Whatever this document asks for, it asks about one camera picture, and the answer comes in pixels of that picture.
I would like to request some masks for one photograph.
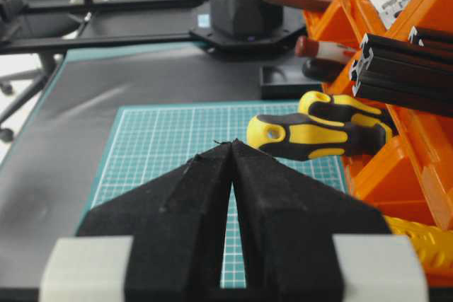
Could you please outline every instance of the chair wheel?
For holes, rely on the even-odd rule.
[[[9,81],[0,83],[0,90],[4,95],[12,95],[14,92],[13,86]]]
[[[4,143],[11,143],[14,139],[14,131],[8,128],[0,129],[0,140]]]

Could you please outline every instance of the black desk surface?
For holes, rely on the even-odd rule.
[[[81,36],[187,35],[196,25],[196,8],[106,11],[95,14]]]
[[[0,291],[39,287],[56,239],[74,234],[118,107],[258,100],[259,66],[300,64],[292,51],[252,60],[205,50],[188,42],[68,54],[0,170]]]

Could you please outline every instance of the yellow and black handle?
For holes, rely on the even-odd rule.
[[[373,127],[381,122],[396,131],[387,110],[365,105],[349,95],[327,95],[309,91],[300,99],[298,112],[324,120],[352,122],[362,127]]]
[[[372,127],[332,122],[311,115],[258,115],[247,128],[247,143],[274,157],[306,161],[334,155],[374,155],[392,138],[379,121]]]

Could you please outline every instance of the orange bin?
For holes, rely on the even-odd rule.
[[[453,0],[411,0],[386,30],[369,0],[334,0],[324,13],[305,11],[309,36],[358,48],[365,33],[407,41],[413,26],[453,32]],[[360,57],[358,52],[354,59]],[[352,94],[348,70],[323,89]],[[384,104],[365,100],[366,104]],[[398,129],[374,157],[343,157],[350,194],[389,216],[453,229],[453,119],[387,105]]]

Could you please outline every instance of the cutting mat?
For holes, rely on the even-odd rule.
[[[297,102],[236,102],[150,105],[118,110],[93,182],[87,209],[184,164],[215,141],[246,140],[248,121],[258,114],[286,115]],[[339,157],[282,163],[345,191]],[[231,193],[226,225],[222,287],[245,287],[236,201]]]

